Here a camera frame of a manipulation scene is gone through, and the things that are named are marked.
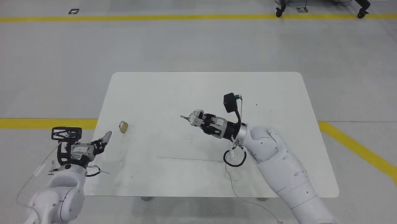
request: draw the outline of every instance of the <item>yellow floor line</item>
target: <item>yellow floor line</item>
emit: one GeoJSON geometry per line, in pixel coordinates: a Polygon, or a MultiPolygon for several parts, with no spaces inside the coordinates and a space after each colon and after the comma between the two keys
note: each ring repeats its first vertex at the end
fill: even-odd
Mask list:
{"type": "MultiPolygon", "coordinates": [[[[116,22],[136,20],[275,20],[275,14],[197,14],[153,16],[44,16],[0,17],[0,22],[116,22]]],[[[284,14],[281,19],[336,20],[357,19],[356,14],[284,14]]],[[[397,19],[397,14],[367,14],[365,19],[397,19]]]]}
{"type": "Polygon", "coordinates": [[[359,142],[355,141],[353,138],[347,136],[345,133],[339,131],[336,127],[332,126],[327,122],[318,122],[320,131],[326,133],[330,137],[334,138],[336,141],[346,146],[355,154],[359,155],[366,162],[370,163],[375,168],[379,169],[386,175],[390,176],[397,185],[397,167],[389,163],[387,160],[383,159],[373,151],[369,150],[365,146],[361,145],[359,142]]]}
{"type": "Polygon", "coordinates": [[[93,130],[97,119],[30,119],[30,118],[5,118],[0,119],[2,129],[51,129],[53,127],[81,127],[93,130]]]}
{"type": "MultiPolygon", "coordinates": [[[[5,118],[0,119],[0,129],[44,129],[48,130],[57,126],[81,127],[85,130],[93,130],[97,125],[97,119],[28,119],[5,118]]],[[[321,132],[326,133],[339,143],[346,146],[352,152],[366,160],[386,175],[390,176],[397,185],[397,167],[378,156],[353,138],[342,133],[336,127],[327,122],[318,122],[321,132]]]]}

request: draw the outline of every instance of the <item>caster wheel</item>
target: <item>caster wheel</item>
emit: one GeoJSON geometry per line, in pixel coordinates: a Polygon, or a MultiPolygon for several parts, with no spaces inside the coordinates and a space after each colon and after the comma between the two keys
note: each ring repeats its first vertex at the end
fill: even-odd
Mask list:
{"type": "Polygon", "coordinates": [[[281,9],[278,9],[275,13],[275,16],[277,16],[278,18],[280,18],[283,15],[283,12],[281,11],[281,9]]]}
{"type": "Polygon", "coordinates": [[[280,18],[283,15],[283,11],[280,8],[278,8],[278,7],[276,7],[275,10],[276,10],[275,16],[280,18]]]}
{"type": "Polygon", "coordinates": [[[363,9],[360,9],[359,13],[357,14],[357,18],[362,19],[362,18],[364,18],[364,16],[365,16],[366,14],[368,14],[367,11],[365,11],[365,10],[363,10],[363,9]]]}

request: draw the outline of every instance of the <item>small object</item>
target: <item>small object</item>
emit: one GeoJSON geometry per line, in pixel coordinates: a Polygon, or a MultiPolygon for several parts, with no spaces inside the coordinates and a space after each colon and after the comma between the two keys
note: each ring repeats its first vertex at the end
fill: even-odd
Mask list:
{"type": "Polygon", "coordinates": [[[121,121],[120,124],[118,125],[120,132],[125,133],[127,131],[128,128],[128,123],[126,123],[125,121],[121,121]]]}
{"type": "Polygon", "coordinates": [[[68,14],[77,14],[80,9],[71,9],[68,14]]]}
{"type": "Polygon", "coordinates": [[[223,96],[223,105],[227,113],[237,111],[237,99],[240,99],[240,95],[232,92],[223,96]]]}
{"type": "Polygon", "coordinates": [[[308,13],[308,12],[309,12],[309,10],[308,10],[307,7],[298,7],[298,8],[297,8],[297,11],[298,11],[299,13],[308,13]]]}
{"type": "Polygon", "coordinates": [[[359,13],[357,14],[357,18],[362,19],[366,14],[369,14],[366,10],[360,9],[359,13]]]}
{"type": "Polygon", "coordinates": [[[279,7],[276,7],[275,10],[276,10],[275,16],[280,18],[283,15],[283,11],[279,7]]]}

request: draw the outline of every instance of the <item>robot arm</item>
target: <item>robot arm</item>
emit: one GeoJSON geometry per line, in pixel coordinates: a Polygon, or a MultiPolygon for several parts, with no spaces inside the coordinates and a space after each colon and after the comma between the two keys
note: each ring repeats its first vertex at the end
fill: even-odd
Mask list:
{"type": "Polygon", "coordinates": [[[60,168],[54,170],[47,186],[30,200],[30,213],[25,224],[65,224],[79,215],[83,207],[88,163],[105,150],[112,135],[109,131],[99,140],[82,144],[78,142],[81,132],[81,128],[53,128],[53,140],[59,143],[57,157],[60,168]],[[63,143],[66,143],[65,153],[62,152],[63,143]]]}
{"type": "MultiPolygon", "coordinates": [[[[224,98],[226,110],[236,112],[237,104],[228,95],[224,98]]],[[[245,147],[270,188],[289,206],[300,224],[340,223],[318,197],[299,159],[274,129],[251,128],[241,123],[239,116],[238,123],[231,123],[224,118],[204,114],[202,110],[193,111],[189,117],[181,117],[192,126],[200,127],[204,133],[226,138],[242,149],[245,147]]]]}

